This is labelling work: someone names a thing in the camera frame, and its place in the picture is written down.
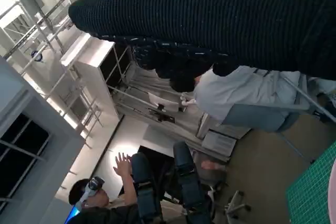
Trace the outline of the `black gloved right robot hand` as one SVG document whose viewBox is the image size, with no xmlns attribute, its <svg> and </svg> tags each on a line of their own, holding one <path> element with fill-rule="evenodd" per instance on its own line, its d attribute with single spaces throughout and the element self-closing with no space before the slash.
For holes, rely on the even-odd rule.
<svg viewBox="0 0 336 224">
<path fill-rule="evenodd" d="M 335 0 L 77 0 L 68 15 L 161 78 L 249 66 L 335 79 Z"/>
</svg>

